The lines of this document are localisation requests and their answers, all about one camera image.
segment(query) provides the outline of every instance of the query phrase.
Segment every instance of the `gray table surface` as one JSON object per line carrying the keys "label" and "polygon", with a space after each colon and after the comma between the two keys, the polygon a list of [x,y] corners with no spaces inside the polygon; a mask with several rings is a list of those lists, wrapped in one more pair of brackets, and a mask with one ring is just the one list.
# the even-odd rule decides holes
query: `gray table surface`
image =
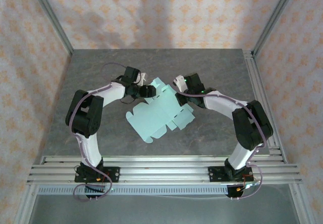
{"label": "gray table surface", "polygon": [[[77,141],[69,134],[65,117],[78,89],[100,88],[124,73],[119,66],[132,66],[148,74],[148,82],[159,77],[171,84],[178,75],[197,72],[205,87],[240,100],[254,99],[248,71],[240,49],[105,49],[75,50],[43,155],[80,155]],[[237,140],[233,122],[227,117],[195,105],[195,119],[182,131],[178,128],[153,143],[145,143],[126,120],[126,112],[140,101],[122,104],[118,100],[103,109],[97,133],[99,150],[108,156],[137,155],[230,155]]]}

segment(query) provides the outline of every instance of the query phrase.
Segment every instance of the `floral wallpaper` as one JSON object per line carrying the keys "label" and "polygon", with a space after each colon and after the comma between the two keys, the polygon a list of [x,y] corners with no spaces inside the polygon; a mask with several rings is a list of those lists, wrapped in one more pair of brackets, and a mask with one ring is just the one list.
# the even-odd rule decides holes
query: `floral wallpaper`
{"label": "floral wallpaper", "polygon": [[0,0],[0,223],[13,223],[69,61],[37,0]]}
{"label": "floral wallpaper", "polygon": [[290,0],[257,58],[288,160],[323,220],[323,0]]}
{"label": "floral wallpaper", "polygon": [[49,1],[75,49],[253,49],[279,0]]}

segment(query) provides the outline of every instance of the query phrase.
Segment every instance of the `wall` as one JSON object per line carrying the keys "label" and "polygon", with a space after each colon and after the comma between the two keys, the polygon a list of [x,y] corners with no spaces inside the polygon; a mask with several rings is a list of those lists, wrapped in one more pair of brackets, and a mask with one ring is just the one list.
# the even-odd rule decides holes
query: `wall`
{"label": "wall", "polygon": [[49,1],[75,49],[252,49],[278,2],[278,0]]}
{"label": "wall", "polygon": [[13,223],[69,59],[37,0],[0,8],[0,223]]}
{"label": "wall", "polygon": [[323,220],[323,0],[289,1],[257,63],[288,160],[301,163]]}

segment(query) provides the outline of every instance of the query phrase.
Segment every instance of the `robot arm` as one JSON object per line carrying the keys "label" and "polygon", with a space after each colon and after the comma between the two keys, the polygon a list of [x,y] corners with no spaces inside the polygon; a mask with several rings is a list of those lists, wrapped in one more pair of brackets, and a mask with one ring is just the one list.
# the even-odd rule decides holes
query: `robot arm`
{"label": "robot arm", "polygon": [[262,144],[261,135],[243,106],[247,107],[255,116],[266,139],[273,135],[273,129],[258,101],[240,101],[229,98],[215,89],[205,89],[198,74],[185,77],[180,75],[173,84],[179,89],[176,98],[180,105],[192,102],[201,108],[215,110],[233,120],[238,144],[225,161],[225,171],[230,179],[246,168],[247,160],[256,147]]}
{"label": "robot arm", "polygon": [[[82,152],[82,161],[77,168],[76,182],[95,182],[100,179],[91,166],[96,169],[103,169],[102,156],[98,150],[96,132],[100,127],[102,109],[109,103],[131,95],[134,99],[142,97],[154,97],[156,89],[150,85],[143,85],[145,73],[138,69],[127,67],[123,76],[119,76],[109,85],[102,88],[84,91],[76,91],[68,114],[66,116],[66,125],[70,125],[70,119],[73,112],[76,111],[72,122],[72,132],[77,136],[78,144]],[[78,109],[77,104],[81,99],[89,95]]]}

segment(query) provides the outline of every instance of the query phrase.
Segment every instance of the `patterned wallpaper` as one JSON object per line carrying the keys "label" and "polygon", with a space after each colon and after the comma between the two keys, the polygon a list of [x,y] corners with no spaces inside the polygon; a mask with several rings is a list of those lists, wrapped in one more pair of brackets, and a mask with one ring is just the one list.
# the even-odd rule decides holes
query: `patterned wallpaper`
{"label": "patterned wallpaper", "polygon": [[0,223],[13,223],[69,59],[37,0],[0,8]]}
{"label": "patterned wallpaper", "polygon": [[257,58],[290,162],[323,220],[323,0],[291,0]]}
{"label": "patterned wallpaper", "polygon": [[278,2],[278,0],[49,1],[75,49],[252,49]]}

